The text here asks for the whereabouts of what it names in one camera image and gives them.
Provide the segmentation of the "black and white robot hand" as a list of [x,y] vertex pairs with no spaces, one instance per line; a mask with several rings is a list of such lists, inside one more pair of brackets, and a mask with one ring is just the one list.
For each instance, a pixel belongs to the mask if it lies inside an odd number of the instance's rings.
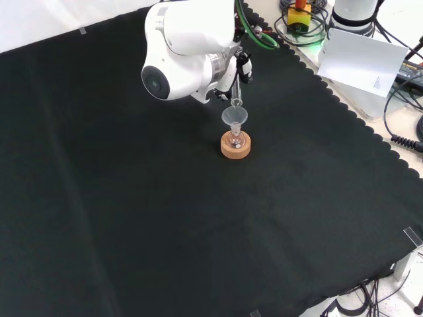
[[240,48],[229,60],[227,70],[214,88],[215,95],[221,100],[231,101],[234,107],[241,106],[241,83],[252,82],[252,62],[249,51]]

